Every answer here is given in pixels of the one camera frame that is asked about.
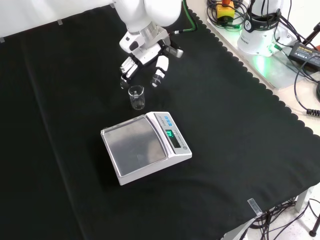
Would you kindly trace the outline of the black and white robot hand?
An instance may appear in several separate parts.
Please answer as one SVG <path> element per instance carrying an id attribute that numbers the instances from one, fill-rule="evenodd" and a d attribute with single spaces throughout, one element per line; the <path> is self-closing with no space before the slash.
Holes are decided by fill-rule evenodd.
<path id="1" fill-rule="evenodd" d="M 164 39 L 161 38 L 155 44 L 147 48 L 136 48 L 122 63 L 120 66 L 120 87 L 122 89 L 126 89 L 130 86 L 131 80 L 139 70 L 149 66 L 155 61 L 156 71 L 150 82 L 155 88 L 161 84 L 169 67 L 169 59 L 164 54 L 164 51 L 169 47 L 166 41 L 169 41 L 170 38 L 168 32 L 164 28 L 160 28 L 160 33 L 164 34 Z"/>

